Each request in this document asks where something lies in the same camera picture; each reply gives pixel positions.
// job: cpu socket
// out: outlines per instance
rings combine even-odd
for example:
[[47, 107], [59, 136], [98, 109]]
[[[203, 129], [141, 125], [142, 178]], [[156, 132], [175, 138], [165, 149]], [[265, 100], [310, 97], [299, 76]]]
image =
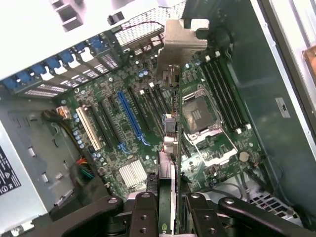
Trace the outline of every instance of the cpu socket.
[[185, 138], [195, 146], [200, 154], [197, 143], [202, 142], [207, 136], [215, 136], [223, 133], [232, 145], [232, 149], [222, 154], [221, 157], [206, 161], [200, 154], [206, 167], [224, 165], [230, 158], [237, 154], [238, 150], [222, 127], [222, 116], [213, 103], [211, 94], [199, 84], [197, 91], [182, 97], [182, 115], [186, 120], [187, 131]]
[[220, 115], [203, 85], [198, 85], [197, 91], [184, 96], [182, 101], [182, 115], [188, 127], [186, 137], [192, 145], [222, 133]]

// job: green circuit board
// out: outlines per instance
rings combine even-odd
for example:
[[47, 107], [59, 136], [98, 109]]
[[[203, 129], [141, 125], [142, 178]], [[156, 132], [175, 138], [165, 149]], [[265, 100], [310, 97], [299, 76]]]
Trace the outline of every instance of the green circuit board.
[[[220, 59], [220, 63], [224, 68], [224, 74], [234, 97], [240, 106], [240, 112], [249, 122], [243, 102], [230, 77], [225, 59]], [[95, 158], [95, 165], [102, 169], [102, 177], [113, 193], [121, 197], [127, 197], [129, 193], [134, 191], [144, 190], [146, 184], [142, 182], [128, 188], [119, 169], [139, 160], [146, 172], [156, 171], [157, 155], [163, 149], [162, 118], [163, 114], [171, 109], [172, 98], [170, 92], [160, 86], [161, 81], [155, 78], [156, 65], [157, 52], [130, 58], [128, 65], [82, 85], [76, 90], [67, 92], [55, 100], [58, 106], [62, 105], [60, 103], [62, 100], [66, 100], [66, 104], [63, 106], [68, 107], [71, 115], [76, 113], [78, 107], [94, 108], [94, 115], [88, 113], [88, 111], [87, 115], [93, 130], [100, 138], [102, 145], [100, 150], [93, 151], [89, 137], [81, 122], [76, 122], [74, 118], [71, 118], [68, 122], [73, 131], [79, 131], [80, 139], [84, 144], [83, 149], [88, 149], [91, 154], [97, 153], [98, 157]], [[214, 113], [211, 105], [216, 104], [216, 102], [197, 59], [194, 58], [183, 69], [182, 80], [182, 96], [204, 88], [210, 95], [206, 104], [210, 108], [210, 113]], [[122, 92], [125, 96], [147, 144], [144, 144], [136, 136], [130, 118], [119, 98], [119, 92]], [[105, 107], [109, 118], [104, 115], [102, 105]], [[185, 119], [182, 124], [184, 131], [188, 131]], [[116, 135], [111, 129], [111, 125], [115, 127]], [[197, 147], [183, 139], [181, 171], [191, 181], [190, 185], [193, 191], [225, 181], [242, 170], [252, 168], [261, 162], [261, 148], [253, 129], [244, 129], [241, 134], [227, 130], [227, 135], [238, 149], [238, 154], [231, 157], [228, 163], [212, 167], [206, 167], [203, 161], [220, 157], [232, 148], [224, 134], [207, 137], [204, 141], [198, 143]], [[115, 142], [118, 136], [125, 145], [125, 151]], [[240, 152], [249, 154], [247, 162], [241, 162], [238, 159]]]

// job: warning label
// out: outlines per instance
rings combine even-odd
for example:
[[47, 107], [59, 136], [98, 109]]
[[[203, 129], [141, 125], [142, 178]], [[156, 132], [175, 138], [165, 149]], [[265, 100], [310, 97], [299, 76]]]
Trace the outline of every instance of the warning label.
[[0, 147], [0, 195], [20, 186], [21, 183], [18, 177], [16, 177], [16, 174], [5, 156], [2, 147]]

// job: sticker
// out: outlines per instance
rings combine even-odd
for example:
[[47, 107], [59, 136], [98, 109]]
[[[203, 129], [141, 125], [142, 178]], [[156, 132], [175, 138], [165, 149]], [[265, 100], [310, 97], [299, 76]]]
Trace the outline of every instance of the sticker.
[[289, 119], [291, 116], [287, 110], [287, 107], [285, 105], [283, 98], [282, 97], [276, 98], [276, 103], [277, 103], [278, 108], [280, 109], [282, 117]]
[[18, 177], [0, 147], [0, 196], [20, 186]]

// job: motherboard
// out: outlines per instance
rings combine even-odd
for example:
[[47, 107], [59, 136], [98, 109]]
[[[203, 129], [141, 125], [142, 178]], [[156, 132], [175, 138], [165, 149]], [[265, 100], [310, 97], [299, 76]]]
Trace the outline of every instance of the motherboard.
[[[156, 172], [173, 97], [156, 79], [157, 50], [55, 98], [79, 147], [121, 197], [143, 191]], [[225, 56], [195, 55], [182, 69], [181, 172], [192, 191], [256, 167], [262, 153]]]

